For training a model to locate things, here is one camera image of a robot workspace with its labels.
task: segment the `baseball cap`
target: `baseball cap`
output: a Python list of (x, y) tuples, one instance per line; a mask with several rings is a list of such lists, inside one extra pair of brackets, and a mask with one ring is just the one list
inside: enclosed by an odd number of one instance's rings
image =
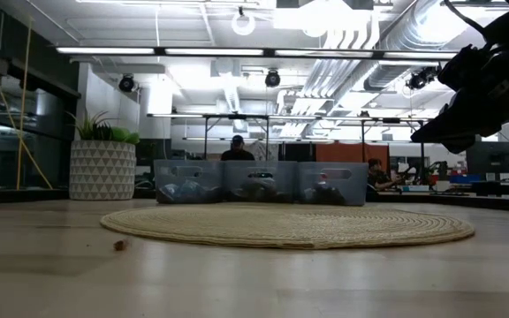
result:
[(243, 136), (241, 135), (235, 135), (233, 136), (233, 139), (231, 141), (233, 145), (240, 145), (243, 143)]

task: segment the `storage bin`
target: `storage bin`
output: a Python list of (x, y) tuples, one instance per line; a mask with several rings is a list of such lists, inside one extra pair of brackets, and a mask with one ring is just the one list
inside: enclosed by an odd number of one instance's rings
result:
[(300, 163), (300, 201), (312, 204), (364, 205), (367, 163)]
[(158, 203), (216, 203), (223, 199), (223, 163), (155, 160)]
[(296, 162), (224, 162), (224, 197), (228, 201), (293, 202)]

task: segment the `white geometric planter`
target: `white geometric planter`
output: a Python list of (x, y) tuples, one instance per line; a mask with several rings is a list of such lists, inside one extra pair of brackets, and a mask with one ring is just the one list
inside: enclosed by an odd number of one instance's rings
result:
[(130, 200), (135, 146), (116, 141), (75, 140), (70, 153), (70, 199)]

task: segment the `computer monitor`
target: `computer monitor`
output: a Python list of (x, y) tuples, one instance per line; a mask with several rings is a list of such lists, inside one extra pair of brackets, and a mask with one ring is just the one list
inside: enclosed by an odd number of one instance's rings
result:
[(509, 173), (509, 142), (476, 142), (467, 149), (469, 174)]

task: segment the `green plant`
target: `green plant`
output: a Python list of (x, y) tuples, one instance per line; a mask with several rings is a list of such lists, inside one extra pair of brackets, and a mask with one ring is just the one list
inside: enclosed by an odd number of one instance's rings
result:
[(118, 142), (126, 142), (133, 145), (139, 143), (139, 134), (137, 132), (129, 132), (126, 128), (111, 127), (106, 120), (111, 118), (104, 117), (107, 111), (100, 111), (93, 117), (90, 117), (85, 110), (83, 120), (78, 120), (72, 113), (67, 112), (76, 122), (75, 127), (82, 140), (111, 140)]

